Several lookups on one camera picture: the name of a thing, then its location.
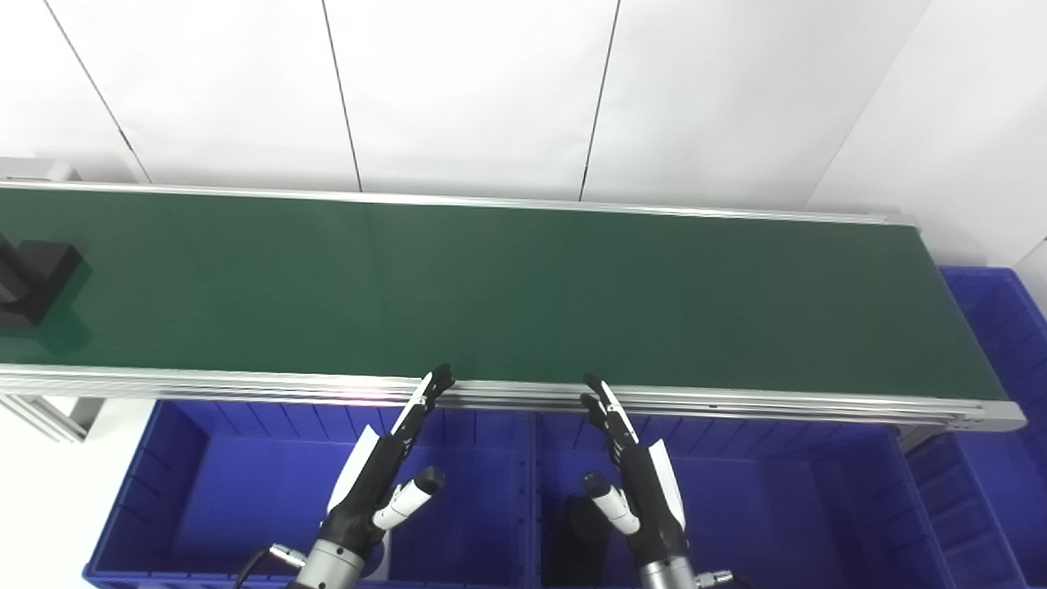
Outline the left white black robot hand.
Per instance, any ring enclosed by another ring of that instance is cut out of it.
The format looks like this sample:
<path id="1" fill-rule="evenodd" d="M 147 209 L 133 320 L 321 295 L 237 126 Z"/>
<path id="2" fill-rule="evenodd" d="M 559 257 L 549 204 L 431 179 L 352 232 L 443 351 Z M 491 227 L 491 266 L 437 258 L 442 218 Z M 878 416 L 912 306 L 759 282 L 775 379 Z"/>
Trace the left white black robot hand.
<path id="1" fill-rule="evenodd" d="M 401 484 L 396 484 L 396 478 L 435 402 L 454 384 L 450 365 L 437 366 L 422 378 L 388 433 L 379 436 L 369 428 L 360 435 L 346 463 L 351 484 L 343 500 L 330 508 L 318 539 L 356 556 L 369 556 L 385 533 L 442 491 L 446 474 L 435 466 Z"/>

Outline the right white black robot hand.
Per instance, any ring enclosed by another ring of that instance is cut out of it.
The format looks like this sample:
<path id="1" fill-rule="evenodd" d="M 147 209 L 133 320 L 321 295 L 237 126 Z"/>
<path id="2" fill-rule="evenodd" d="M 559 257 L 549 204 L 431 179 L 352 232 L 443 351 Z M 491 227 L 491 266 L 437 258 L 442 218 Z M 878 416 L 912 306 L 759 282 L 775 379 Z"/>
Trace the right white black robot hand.
<path id="1" fill-rule="evenodd" d="M 582 380 L 588 387 L 580 397 L 586 418 L 603 434 L 621 479 L 617 486 L 600 472 L 584 474 L 584 492 L 625 537 L 636 569 L 687 559 L 683 502 L 664 443 L 645 447 L 609 384 L 595 373 L 583 373 Z"/>

